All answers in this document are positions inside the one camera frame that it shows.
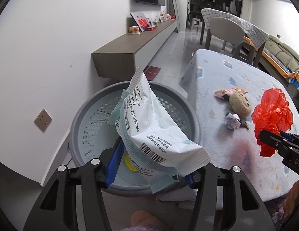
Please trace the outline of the framed family photo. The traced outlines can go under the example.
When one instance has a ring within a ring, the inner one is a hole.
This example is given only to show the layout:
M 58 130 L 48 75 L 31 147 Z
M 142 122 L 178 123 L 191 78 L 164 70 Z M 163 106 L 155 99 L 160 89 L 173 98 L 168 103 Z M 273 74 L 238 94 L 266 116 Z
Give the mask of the framed family photo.
M 132 16 L 134 21 L 139 26 L 139 29 L 141 32 L 144 32 L 147 30 L 147 28 L 149 27 L 149 24 L 148 24 L 147 19 L 143 12 L 132 12 L 132 13 L 130 13 L 130 15 Z

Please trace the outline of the grey dining chair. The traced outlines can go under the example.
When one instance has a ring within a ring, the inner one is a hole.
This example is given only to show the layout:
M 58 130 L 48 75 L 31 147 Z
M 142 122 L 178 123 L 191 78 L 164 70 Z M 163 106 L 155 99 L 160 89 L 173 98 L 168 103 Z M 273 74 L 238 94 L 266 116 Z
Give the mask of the grey dining chair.
M 243 43 L 245 36 L 243 28 L 234 21 L 223 18 L 213 17 L 209 20 L 209 28 L 206 34 L 205 49 L 210 48 L 212 35 L 232 44 L 232 54 L 234 54 L 237 46 Z

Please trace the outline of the red flat box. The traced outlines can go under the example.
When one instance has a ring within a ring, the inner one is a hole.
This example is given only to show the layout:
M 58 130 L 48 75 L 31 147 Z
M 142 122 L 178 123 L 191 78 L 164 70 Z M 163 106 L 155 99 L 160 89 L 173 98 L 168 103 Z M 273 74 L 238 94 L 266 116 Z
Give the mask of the red flat box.
M 157 28 L 158 28 L 158 26 L 151 26 L 151 27 L 147 27 L 146 30 L 147 31 L 153 31 L 153 30 L 155 30 Z

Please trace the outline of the dark red floor scale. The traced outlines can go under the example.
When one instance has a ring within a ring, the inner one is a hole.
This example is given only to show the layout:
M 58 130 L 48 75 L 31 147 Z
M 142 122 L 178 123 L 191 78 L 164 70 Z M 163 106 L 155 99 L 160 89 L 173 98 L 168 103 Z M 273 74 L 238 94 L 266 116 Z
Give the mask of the dark red floor scale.
M 153 81 L 154 78 L 159 74 L 161 68 L 155 66 L 147 66 L 144 70 L 144 74 L 148 81 Z

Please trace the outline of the white paper cup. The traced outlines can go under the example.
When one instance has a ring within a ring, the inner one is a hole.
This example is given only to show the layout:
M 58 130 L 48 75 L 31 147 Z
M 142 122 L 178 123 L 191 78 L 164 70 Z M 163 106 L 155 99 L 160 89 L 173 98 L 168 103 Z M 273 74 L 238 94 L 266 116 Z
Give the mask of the white paper cup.
M 139 26 L 132 27 L 132 34 L 140 34 Z

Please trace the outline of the red plastic bag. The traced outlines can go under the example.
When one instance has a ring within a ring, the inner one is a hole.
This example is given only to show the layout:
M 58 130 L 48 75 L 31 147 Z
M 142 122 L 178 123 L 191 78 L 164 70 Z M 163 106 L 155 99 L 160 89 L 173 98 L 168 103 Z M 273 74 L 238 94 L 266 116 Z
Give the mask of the red plastic bag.
M 289 102 L 281 89 L 272 88 L 264 92 L 261 103 L 251 114 L 254 123 L 254 134 L 257 144 L 261 146 L 260 156 L 271 157 L 275 154 L 275 148 L 264 143 L 260 139 L 261 130 L 268 130 L 276 135 L 281 131 L 286 132 L 293 124 L 293 113 L 289 109 Z

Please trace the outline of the grey perforated waste basket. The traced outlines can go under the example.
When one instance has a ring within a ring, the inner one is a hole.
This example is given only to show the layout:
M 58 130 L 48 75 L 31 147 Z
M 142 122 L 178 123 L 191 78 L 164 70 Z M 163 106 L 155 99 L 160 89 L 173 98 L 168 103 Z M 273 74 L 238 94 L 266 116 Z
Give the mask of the grey perforated waste basket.
M 99 158 L 103 150 L 112 148 L 118 139 L 115 126 L 107 123 L 119 102 L 128 81 L 110 85 L 86 101 L 72 122 L 69 149 L 77 167 L 93 158 Z M 162 84 L 150 82 L 150 87 L 174 122 L 193 142 L 200 141 L 200 126 L 195 110 L 188 100 L 176 90 Z M 115 182 L 107 193 L 123 197 L 142 197 L 152 194 L 150 184 L 139 172 L 131 171 L 121 162 Z

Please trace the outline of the pink snack wrapper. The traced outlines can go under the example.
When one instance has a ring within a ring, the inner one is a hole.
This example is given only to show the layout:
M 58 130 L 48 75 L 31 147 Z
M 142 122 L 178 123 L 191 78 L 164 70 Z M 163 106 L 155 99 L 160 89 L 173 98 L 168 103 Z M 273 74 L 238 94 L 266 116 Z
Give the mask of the pink snack wrapper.
M 218 90 L 214 92 L 214 96 L 223 99 L 223 100 L 229 100 L 229 97 L 232 93 L 234 92 L 241 92 L 242 94 L 248 93 L 246 90 L 241 89 L 239 87 L 231 88 L 231 89 L 226 89 L 226 90 Z

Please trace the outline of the green sofa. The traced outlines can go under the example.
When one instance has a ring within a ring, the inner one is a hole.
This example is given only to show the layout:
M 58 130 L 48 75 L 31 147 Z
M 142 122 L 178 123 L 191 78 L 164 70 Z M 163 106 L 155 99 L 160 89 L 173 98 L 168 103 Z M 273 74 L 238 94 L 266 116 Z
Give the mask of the green sofa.
M 299 93 L 299 55 L 294 49 L 270 35 L 265 42 L 258 67 L 276 78 L 292 98 Z

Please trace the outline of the wall power socket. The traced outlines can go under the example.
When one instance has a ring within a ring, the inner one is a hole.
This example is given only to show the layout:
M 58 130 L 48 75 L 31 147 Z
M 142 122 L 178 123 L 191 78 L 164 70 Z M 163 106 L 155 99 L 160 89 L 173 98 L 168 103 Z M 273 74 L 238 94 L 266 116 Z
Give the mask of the wall power socket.
M 42 109 L 34 120 L 35 125 L 42 132 L 45 132 L 47 130 L 51 122 L 52 122 L 52 118 L 45 109 Z

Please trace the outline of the white wet wipes packet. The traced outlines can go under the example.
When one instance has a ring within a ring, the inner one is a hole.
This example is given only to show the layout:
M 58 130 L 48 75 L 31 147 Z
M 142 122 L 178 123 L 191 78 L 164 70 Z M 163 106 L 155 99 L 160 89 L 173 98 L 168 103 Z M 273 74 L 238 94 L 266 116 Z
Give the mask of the white wet wipes packet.
M 116 126 L 130 161 L 157 193 L 207 165 L 205 149 L 191 141 L 156 97 L 138 69 L 112 111 L 108 124 Z

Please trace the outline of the grey stool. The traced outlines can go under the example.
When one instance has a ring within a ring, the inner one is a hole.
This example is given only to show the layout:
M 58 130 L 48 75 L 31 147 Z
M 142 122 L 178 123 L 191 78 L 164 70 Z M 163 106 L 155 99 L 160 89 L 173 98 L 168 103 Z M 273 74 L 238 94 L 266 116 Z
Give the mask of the grey stool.
M 193 17 L 191 18 L 189 29 L 190 30 L 195 29 L 196 32 L 199 32 L 201 30 L 202 24 L 203 24 L 203 19 L 198 19 Z

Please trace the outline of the floating wooden tv cabinet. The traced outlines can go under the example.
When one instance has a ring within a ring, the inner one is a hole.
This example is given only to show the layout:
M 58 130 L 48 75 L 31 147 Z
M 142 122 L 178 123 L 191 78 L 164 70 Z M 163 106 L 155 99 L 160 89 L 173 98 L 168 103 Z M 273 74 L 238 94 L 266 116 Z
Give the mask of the floating wooden tv cabinet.
M 153 31 L 124 34 L 95 50 L 91 56 L 98 76 L 131 80 L 136 70 L 146 68 L 177 27 L 176 20 L 165 21 Z

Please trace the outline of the light blue patterned rug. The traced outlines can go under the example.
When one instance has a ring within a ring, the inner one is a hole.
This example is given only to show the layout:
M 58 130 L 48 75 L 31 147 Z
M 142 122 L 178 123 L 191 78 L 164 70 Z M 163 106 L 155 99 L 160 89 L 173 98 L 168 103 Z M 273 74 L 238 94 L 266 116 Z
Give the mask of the light blue patterned rug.
M 262 157 L 251 113 L 276 78 L 230 56 L 197 50 L 179 82 L 198 118 L 201 145 L 218 168 L 239 166 L 263 201 L 288 193 L 299 176 L 278 154 Z

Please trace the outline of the dark spiky rubber toy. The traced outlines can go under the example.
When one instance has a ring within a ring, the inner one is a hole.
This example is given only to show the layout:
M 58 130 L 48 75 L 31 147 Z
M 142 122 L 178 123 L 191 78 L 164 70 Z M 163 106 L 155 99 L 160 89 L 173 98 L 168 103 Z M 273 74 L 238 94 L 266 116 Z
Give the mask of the dark spiky rubber toy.
M 240 126 L 241 127 L 245 127 L 247 130 L 249 130 L 249 126 L 247 124 L 247 122 L 244 119 L 240 119 Z

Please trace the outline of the beige plush sloth toy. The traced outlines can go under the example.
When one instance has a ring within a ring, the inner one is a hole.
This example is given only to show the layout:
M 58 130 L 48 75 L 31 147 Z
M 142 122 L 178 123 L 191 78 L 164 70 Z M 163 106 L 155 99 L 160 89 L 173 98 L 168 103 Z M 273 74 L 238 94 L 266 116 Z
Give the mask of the beige plush sloth toy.
M 239 91 L 230 94 L 229 104 L 232 110 L 241 118 L 247 118 L 252 111 L 249 100 Z

